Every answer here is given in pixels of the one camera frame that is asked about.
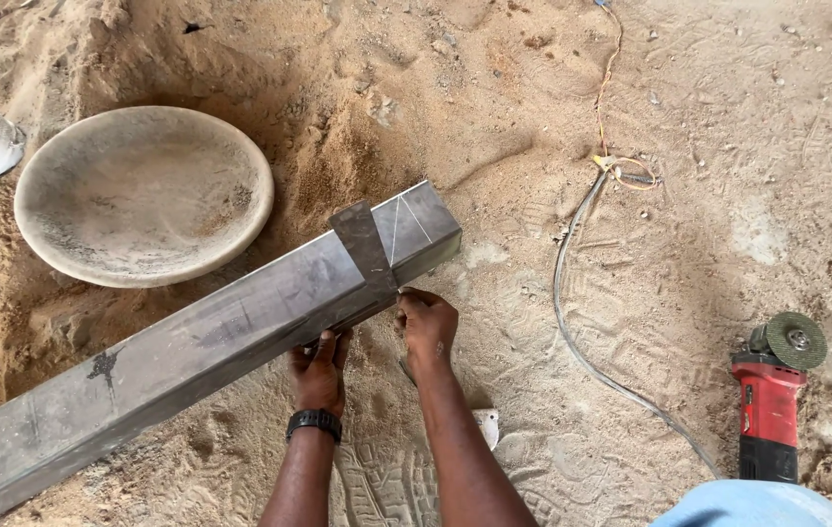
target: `black watch strap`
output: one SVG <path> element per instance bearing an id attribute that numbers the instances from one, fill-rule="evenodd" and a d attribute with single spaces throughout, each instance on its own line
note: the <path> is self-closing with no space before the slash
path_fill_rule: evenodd
<path id="1" fill-rule="evenodd" d="M 292 439 L 292 433 L 302 426 L 315 426 L 323 429 L 334 437 L 336 445 L 341 444 L 341 419 L 324 408 L 320 410 L 302 410 L 293 413 L 289 418 L 289 428 L 285 431 L 285 442 Z"/>

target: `sandy floor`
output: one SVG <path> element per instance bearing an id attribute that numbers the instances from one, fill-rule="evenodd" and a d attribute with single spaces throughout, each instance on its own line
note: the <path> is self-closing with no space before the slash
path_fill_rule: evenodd
<path id="1" fill-rule="evenodd" d="M 0 403 L 320 234 L 334 209 L 428 178 L 465 228 L 419 286 L 462 313 L 454 362 L 500 412 L 494 453 L 544 525 L 640 525 L 711 477 L 574 364 L 555 239 L 597 175 L 594 97 L 617 27 L 586 0 L 1 1 L 0 109 L 27 157 L 68 124 L 157 103 L 246 132 L 277 201 L 246 253 L 149 291 L 50 272 L 0 181 Z M 573 242 L 566 318 L 595 363 L 734 473 L 739 338 L 801 310 L 832 344 L 832 0 L 615 2 L 613 152 L 666 178 L 608 185 Z M 201 29 L 186 33 L 186 26 Z M 349 360 L 335 525 L 437 525 L 431 457 L 386 313 Z M 801 404 L 802 482 L 832 498 L 832 350 Z M 277 360 L 46 491 L 1 525 L 249 525 L 289 414 Z"/>

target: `angle grinder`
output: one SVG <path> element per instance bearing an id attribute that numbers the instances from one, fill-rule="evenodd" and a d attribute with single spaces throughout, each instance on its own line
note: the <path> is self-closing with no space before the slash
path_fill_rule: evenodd
<path id="1" fill-rule="evenodd" d="M 786 311 L 755 327 L 731 358 L 741 383 L 739 478 L 797 484 L 796 392 L 827 351 L 818 324 Z"/>

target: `cutting disc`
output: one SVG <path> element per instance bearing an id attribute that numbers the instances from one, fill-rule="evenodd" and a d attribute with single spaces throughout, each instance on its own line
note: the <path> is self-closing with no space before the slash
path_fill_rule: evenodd
<path id="1" fill-rule="evenodd" d="M 785 311 L 767 323 L 767 343 L 784 364 L 810 369 L 822 364 L 828 346 L 819 325 L 806 315 Z"/>

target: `hand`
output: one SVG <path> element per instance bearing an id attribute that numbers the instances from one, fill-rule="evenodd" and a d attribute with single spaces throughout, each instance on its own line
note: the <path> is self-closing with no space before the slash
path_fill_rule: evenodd
<path id="1" fill-rule="evenodd" d="M 302 346 L 289 352 L 296 412 L 324 408 L 338 417 L 344 414 L 345 362 L 353 334 L 349 329 L 335 342 L 334 332 L 326 329 L 321 333 L 314 354 L 305 354 Z"/>
<path id="2" fill-rule="evenodd" d="M 458 330 L 458 311 L 441 296 L 404 287 L 396 298 L 396 327 L 406 333 L 406 363 L 413 375 L 440 365 L 451 366 L 451 343 Z"/>

